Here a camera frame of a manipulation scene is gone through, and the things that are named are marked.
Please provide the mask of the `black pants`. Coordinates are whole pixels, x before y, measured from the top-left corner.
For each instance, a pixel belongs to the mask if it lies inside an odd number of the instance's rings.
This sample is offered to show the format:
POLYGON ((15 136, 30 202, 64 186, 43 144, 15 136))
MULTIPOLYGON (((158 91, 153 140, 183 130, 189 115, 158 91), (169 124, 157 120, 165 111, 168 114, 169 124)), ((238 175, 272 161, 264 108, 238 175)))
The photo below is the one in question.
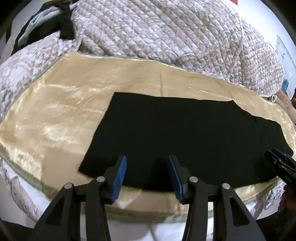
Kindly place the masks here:
POLYGON ((96 178, 125 155, 123 185, 171 192, 168 158, 174 154, 205 183, 239 188, 276 176, 264 159, 272 148, 293 155, 277 122, 253 116, 234 101, 116 92, 79 171, 96 178))

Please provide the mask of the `beige embroidered pillow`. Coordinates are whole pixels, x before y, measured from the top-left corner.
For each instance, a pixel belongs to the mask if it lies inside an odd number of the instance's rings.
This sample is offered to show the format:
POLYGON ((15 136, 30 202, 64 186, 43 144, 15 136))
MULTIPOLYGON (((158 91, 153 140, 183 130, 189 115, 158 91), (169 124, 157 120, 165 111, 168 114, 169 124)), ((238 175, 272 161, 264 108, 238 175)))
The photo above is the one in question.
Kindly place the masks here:
POLYGON ((279 90, 276 93, 275 102, 290 116, 291 119, 295 118, 295 108, 293 107, 291 100, 282 90, 279 90))

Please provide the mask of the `golden satin bed sheet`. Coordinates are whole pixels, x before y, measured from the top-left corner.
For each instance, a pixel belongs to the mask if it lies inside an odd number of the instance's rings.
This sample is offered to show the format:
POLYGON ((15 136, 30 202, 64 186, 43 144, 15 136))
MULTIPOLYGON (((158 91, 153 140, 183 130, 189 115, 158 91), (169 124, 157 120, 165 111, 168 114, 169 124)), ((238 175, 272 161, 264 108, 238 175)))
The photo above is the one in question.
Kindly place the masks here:
POLYGON ((234 101, 278 122, 295 148, 295 129, 278 105, 224 80, 166 64, 70 52, 21 90, 1 122, 1 157, 25 181, 40 210, 63 184, 85 184, 78 167, 115 92, 234 101))

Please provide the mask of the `quilted beige white comforter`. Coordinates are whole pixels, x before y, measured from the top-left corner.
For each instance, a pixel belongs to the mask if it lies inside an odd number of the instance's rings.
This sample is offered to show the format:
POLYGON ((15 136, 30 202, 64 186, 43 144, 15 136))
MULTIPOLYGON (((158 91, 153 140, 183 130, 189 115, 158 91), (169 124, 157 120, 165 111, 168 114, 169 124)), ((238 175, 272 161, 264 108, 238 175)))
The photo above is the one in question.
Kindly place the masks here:
MULTIPOLYGON (((157 61, 252 90, 262 99, 279 91, 283 67, 274 49, 222 1, 79 1, 74 40, 55 32, 1 61, 1 122, 14 98, 67 53, 157 61)), ((40 218, 33 191, 1 157, 13 200, 40 218)))

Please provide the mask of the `black and teal bag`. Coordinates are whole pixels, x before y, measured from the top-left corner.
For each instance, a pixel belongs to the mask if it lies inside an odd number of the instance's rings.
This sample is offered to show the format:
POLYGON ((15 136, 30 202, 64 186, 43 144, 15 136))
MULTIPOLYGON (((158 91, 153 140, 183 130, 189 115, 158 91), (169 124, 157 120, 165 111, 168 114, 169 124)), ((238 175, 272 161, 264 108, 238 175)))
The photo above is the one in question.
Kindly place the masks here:
POLYGON ((60 39, 75 38, 72 11, 77 7, 77 1, 48 1, 22 27, 16 37, 12 54, 27 45, 33 44, 52 33, 60 32, 60 39))

